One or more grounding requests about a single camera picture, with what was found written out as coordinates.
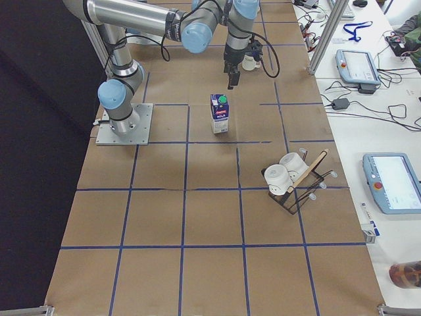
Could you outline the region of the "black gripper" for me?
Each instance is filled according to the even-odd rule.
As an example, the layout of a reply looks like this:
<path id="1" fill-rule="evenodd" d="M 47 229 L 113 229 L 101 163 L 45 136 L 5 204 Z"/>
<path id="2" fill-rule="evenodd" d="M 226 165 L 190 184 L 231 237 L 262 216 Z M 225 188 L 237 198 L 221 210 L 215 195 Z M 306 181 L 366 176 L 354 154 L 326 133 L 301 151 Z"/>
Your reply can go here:
<path id="1" fill-rule="evenodd" d="M 250 52 L 249 46 L 243 49 L 234 49 L 229 45 L 224 48 L 224 73 L 228 75 L 228 90 L 233 90 L 239 84 L 240 71 L 238 65 L 244 60 L 246 53 Z"/>

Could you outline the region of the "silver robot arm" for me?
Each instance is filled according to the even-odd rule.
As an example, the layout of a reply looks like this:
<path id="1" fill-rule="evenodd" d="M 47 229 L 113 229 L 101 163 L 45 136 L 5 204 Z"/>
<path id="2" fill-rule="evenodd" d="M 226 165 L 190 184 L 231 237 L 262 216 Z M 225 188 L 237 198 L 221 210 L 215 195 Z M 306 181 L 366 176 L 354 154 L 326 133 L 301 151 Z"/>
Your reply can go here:
<path id="1" fill-rule="evenodd" d="M 184 20 L 182 44 L 191 53 L 202 53 L 208 47 L 219 24 L 227 27 L 223 58 L 229 90 L 239 83 L 239 64 L 249 47 L 258 6 L 258 1 L 196 1 Z"/>
<path id="2" fill-rule="evenodd" d="M 222 51 L 210 45 L 216 27 L 216 7 L 199 3 L 194 13 L 167 9 L 144 1 L 65 1 L 93 36 L 108 73 L 98 87 L 106 119 L 98 120 L 98 141 L 110 144 L 184 142 L 188 139 L 188 106 L 142 103 L 169 97 L 192 87 L 192 78 L 210 68 Z"/>

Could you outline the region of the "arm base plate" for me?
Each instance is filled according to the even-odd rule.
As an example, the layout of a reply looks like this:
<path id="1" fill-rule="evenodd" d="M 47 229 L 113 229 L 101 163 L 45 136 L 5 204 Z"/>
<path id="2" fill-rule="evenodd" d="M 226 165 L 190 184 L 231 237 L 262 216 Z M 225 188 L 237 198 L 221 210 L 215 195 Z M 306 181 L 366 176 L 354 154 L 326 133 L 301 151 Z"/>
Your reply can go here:
<path id="1" fill-rule="evenodd" d="M 95 143 L 97 145 L 148 145 L 153 116 L 152 103 L 132 103 L 132 114 L 126 120 L 111 120 L 104 111 Z"/>

